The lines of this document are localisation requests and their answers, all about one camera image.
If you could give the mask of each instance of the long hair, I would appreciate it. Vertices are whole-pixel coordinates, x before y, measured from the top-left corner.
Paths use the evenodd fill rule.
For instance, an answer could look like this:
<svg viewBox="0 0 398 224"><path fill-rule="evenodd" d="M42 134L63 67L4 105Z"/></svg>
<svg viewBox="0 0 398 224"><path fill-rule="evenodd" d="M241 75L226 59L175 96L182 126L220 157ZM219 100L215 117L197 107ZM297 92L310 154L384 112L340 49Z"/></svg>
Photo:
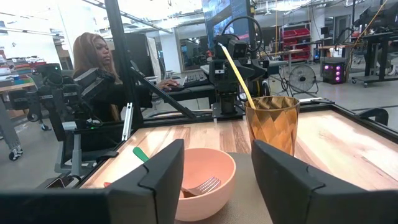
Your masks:
<svg viewBox="0 0 398 224"><path fill-rule="evenodd" d="M115 77L116 83L121 83L119 75L114 68L111 51L109 51L111 56L111 63L109 65L103 65L101 59L98 57L94 44L94 40L96 39L101 39L106 43L102 36L89 32L85 32L76 38L73 44L73 56L75 58L75 71L73 72L73 77L76 78L91 68L100 68L111 73Z"/></svg>

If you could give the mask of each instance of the desk fan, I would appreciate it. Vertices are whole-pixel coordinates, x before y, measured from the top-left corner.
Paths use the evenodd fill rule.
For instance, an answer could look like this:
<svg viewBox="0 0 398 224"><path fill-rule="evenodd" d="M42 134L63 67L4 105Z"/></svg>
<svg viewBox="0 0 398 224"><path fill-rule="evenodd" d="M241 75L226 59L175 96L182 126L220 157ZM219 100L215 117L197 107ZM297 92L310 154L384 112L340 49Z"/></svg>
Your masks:
<svg viewBox="0 0 398 224"><path fill-rule="evenodd" d="M308 93L308 91L316 84L317 91L313 93L318 93L318 83L317 77L313 69L307 65L299 65L295 67L289 75L289 86L296 93Z"/></svg>

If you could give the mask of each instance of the yellow straw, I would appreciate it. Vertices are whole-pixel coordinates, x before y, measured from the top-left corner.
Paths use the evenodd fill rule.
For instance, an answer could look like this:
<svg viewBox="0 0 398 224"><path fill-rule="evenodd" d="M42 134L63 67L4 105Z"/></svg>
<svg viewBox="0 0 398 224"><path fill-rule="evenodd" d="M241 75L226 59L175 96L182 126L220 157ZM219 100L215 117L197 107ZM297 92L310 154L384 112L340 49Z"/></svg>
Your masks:
<svg viewBox="0 0 398 224"><path fill-rule="evenodd" d="M224 47L224 45L222 45L221 43L218 43L218 45L221 46L221 48L223 49L223 52L224 52L226 58L227 58L228 61L230 62L231 66L232 66L232 69L234 70L235 75L236 75L236 77L238 78L238 80L239 80L241 86L243 87L243 90L244 90L244 92L245 92L245 94L246 94L246 96L247 96L247 98L248 98L248 100L249 100L249 103L250 103L251 108L256 109L256 106L254 106L253 100L251 99L251 95L249 94L249 90L248 90L246 84L244 84L244 81L243 81L243 79L242 79L242 76L241 76L241 74L239 73L238 69L236 68L235 63L232 61L232 58L231 58L231 56L229 55L228 50L227 50L226 47Z"/></svg>

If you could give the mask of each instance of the gray floor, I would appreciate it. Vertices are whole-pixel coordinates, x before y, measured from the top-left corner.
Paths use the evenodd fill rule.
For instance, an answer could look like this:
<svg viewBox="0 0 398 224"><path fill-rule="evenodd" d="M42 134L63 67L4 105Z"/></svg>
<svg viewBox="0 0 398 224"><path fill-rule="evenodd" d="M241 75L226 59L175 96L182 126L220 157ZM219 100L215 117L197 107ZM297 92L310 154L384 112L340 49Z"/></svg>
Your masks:
<svg viewBox="0 0 398 224"><path fill-rule="evenodd" d="M312 65L315 73L319 73L319 65ZM351 74L351 76L363 75L363 73ZM275 94L280 92L280 81L274 77L270 78L271 91ZM335 101L338 105L351 110L361 108L372 108L377 106L390 106L386 108L389 112L389 126L398 129L398 81L369 84L364 88L361 83L352 84L346 82L341 85L331 85L319 82L319 92L316 94ZM297 98L309 98L307 94L295 95ZM206 98L187 100L180 102L191 110L207 109ZM160 103L155 108L145 110L144 116L161 111L173 111L167 104ZM8 159L8 146L4 140L0 141L0 189L31 189L40 185L48 178L55 177L55 158L58 153L58 142L53 131L44 132L38 123L25 123L16 127L19 139L24 150L24 155L15 162Z"/></svg>

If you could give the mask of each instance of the keyboard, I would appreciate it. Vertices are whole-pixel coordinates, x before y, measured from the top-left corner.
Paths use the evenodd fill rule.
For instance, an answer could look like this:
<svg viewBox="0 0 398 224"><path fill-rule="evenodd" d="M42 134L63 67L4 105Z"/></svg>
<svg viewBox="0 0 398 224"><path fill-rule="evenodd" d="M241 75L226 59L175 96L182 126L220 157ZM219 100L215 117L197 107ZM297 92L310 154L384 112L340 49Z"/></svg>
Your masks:
<svg viewBox="0 0 398 224"><path fill-rule="evenodd" d="M202 74L202 73L187 75L185 77L184 83L183 83L185 88L202 86L202 85L207 85L207 84L210 84L210 81L209 81L209 79L207 79L206 75Z"/></svg>

